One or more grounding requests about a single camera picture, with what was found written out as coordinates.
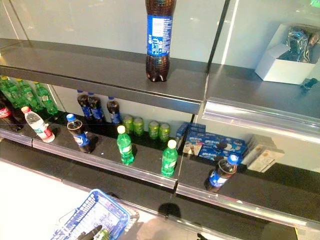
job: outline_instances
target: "white bottle cap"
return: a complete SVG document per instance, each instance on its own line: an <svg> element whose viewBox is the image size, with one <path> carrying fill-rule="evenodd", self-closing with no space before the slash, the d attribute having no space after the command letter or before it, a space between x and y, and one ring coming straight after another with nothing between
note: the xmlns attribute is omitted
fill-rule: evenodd
<svg viewBox="0 0 320 240"><path fill-rule="evenodd" d="M177 142L175 140L169 140L168 141L168 148L175 149L177 146Z"/></svg>
<svg viewBox="0 0 320 240"><path fill-rule="evenodd" d="M119 134L124 134L126 132L126 128L123 125L118 126L116 129Z"/></svg>

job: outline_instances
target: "bottle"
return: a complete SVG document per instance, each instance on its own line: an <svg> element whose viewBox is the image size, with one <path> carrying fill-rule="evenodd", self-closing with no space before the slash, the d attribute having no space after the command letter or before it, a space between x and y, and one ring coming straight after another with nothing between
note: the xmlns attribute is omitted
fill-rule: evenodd
<svg viewBox="0 0 320 240"><path fill-rule="evenodd" d="M121 124L120 116L120 106L117 101L115 101L113 96L109 96L109 101L106 104L108 111L110 113L111 122L115 125Z"/></svg>
<svg viewBox="0 0 320 240"><path fill-rule="evenodd" d="M0 119L2 119L6 125L8 125L13 131L22 129L23 125L11 114L11 111L0 102Z"/></svg>
<svg viewBox="0 0 320 240"><path fill-rule="evenodd" d="M56 105L52 102L50 94L46 88L40 85L39 82L34 81L36 94L41 98L43 105L46 108L46 111L50 115L55 115L58 113Z"/></svg>
<svg viewBox="0 0 320 240"><path fill-rule="evenodd" d="M161 174L166 177L171 177L175 172L175 167L178 158L176 146L177 142L175 140L169 140L168 147L163 151L162 154Z"/></svg>
<svg viewBox="0 0 320 240"><path fill-rule="evenodd" d="M21 108L21 111L24 113L26 122L42 139L42 141L44 141L45 143L50 143L55 139L55 135L48 128L49 124L45 123L38 114L31 111L30 107L24 106L23 108Z"/></svg>
<svg viewBox="0 0 320 240"><path fill-rule="evenodd" d="M167 80L173 14L177 0L145 0L147 12L146 76L152 82Z"/></svg>
<svg viewBox="0 0 320 240"><path fill-rule="evenodd" d="M68 128L69 132L73 135L75 142L78 144L81 152L83 153L90 153L92 151L92 146L90 139L88 138L87 134L84 131L82 121L76 119L75 115L69 113L66 116L68 123L66 127Z"/></svg>
<svg viewBox="0 0 320 240"><path fill-rule="evenodd" d="M105 122L104 112L101 108L100 99L94 96L93 92L88 92L89 95L89 106L96 123L102 124Z"/></svg>
<svg viewBox="0 0 320 240"><path fill-rule="evenodd" d="M16 81L18 82L21 94L25 97L32 110L39 112L44 109L37 97L34 95L31 87L20 78L18 78Z"/></svg>
<svg viewBox="0 0 320 240"><path fill-rule="evenodd" d="M88 121L88 123L92 123L94 117L90 109L89 97L88 95L84 94L84 91L82 90L77 90L77 92L78 92L77 101L82 108L84 117Z"/></svg>
<svg viewBox="0 0 320 240"><path fill-rule="evenodd" d="M211 192L217 192L237 172L238 160L239 157L235 154L230 154L227 159L221 159L207 179L205 183L206 189Z"/></svg>
<svg viewBox="0 0 320 240"><path fill-rule="evenodd" d="M116 143L118 145L121 161L125 165L129 165L134 161L134 155L132 154L131 139L128 134L126 134L126 128L123 125L117 127L119 133Z"/></svg>

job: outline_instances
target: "black shelf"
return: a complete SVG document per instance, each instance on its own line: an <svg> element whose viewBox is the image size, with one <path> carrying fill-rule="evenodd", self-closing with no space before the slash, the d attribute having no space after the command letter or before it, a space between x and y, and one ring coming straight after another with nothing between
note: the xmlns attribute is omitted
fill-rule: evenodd
<svg viewBox="0 0 320 240"><path fill-rule="evenodd" d="M167 82L146 77L145 54L72 44L0 39L0 73L197 114L206 63L172 58Z"/></svg>

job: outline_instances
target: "blue bottle cap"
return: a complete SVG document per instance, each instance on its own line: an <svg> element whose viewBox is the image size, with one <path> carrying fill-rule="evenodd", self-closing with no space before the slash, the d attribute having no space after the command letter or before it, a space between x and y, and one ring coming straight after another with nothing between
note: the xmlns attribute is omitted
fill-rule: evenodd
<svg viewBox="0 0 320 240"><path fill-rule="evenodd" d="M76 120L76 116L72 113L69 113L67 116L66 116L66 119L69 121L69 122L72 122L74 120Z"/></svg>

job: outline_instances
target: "can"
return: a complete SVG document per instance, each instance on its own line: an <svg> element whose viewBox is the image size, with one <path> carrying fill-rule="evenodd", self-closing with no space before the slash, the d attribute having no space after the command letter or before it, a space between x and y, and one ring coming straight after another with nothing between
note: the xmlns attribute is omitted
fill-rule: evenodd
<svg viewBox="0 0 320 240"><path fill-rule="evenodd" d="M149 123L149 137L153 140L159 136L159 123L157 121L151 121Z"/></svg>
<svg viewBox="0 0 320 240"><path fill-rule="evenodd" d="M166 142L170 137L170 125L167 123L162 123L159 129L159 137L162 142Z"/></svg>
<svg viewBox="0 0 320 240"><path fill-rule="evenodd" d="M133 131L136 136L142 136L144 134L144 120L141 117L136 117L133 120Z"/></svg>
<svg viewBox="0 0 320 240"><path fill-rule="evenodd" d="M126 115L123 119L123 125L125 126L125 132L132 134L134 132L134 118L131 115Z"/></svg>

